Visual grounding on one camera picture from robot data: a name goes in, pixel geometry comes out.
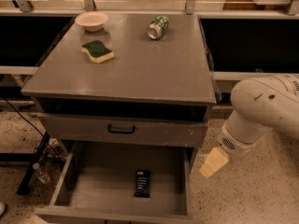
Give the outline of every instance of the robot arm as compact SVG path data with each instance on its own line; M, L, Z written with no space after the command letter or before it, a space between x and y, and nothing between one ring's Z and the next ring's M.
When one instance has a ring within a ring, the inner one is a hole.
M299 139L299 79L273 76L245 79L231 92L234 111L218 141L230 154L244 154L271 129Z

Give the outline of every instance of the drawer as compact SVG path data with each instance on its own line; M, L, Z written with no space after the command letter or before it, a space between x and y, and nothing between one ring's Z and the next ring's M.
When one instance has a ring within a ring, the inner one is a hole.
M136 172L149 170L149 198L136 198ZM189 164L183 147L75 142L50 206L49 223L191 224Z
M205 122L40 114L53 138L172 147L200 147Z

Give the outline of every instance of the yellow sponge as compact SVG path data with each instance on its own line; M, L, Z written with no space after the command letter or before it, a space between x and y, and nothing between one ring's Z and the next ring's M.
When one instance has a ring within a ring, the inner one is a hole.
M214 175L221 167L229 161L228 154L220 147L214 147L207 155L205 163L200 168L199 172L205 178Z
M114 57L113 51L106 48L99 40L82 45L82 52L87 53L94 63L102 63Z

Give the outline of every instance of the green can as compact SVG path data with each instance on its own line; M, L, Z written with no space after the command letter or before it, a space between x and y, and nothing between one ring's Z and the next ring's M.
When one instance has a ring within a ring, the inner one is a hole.
M160 39L166 32L169 25L168 18L166 16L159 16L155 18L148 28L148 35L153 40Z

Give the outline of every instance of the cabinet top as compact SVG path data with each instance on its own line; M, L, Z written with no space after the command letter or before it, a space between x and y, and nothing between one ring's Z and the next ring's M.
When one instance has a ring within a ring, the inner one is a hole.
M160 40L147 29L156 14L107 13L104 29L90 33L73 24L22 93L106 101L215 104L202 34L195 15L167 15ZM93 40L114 58L93 63L81 46Z

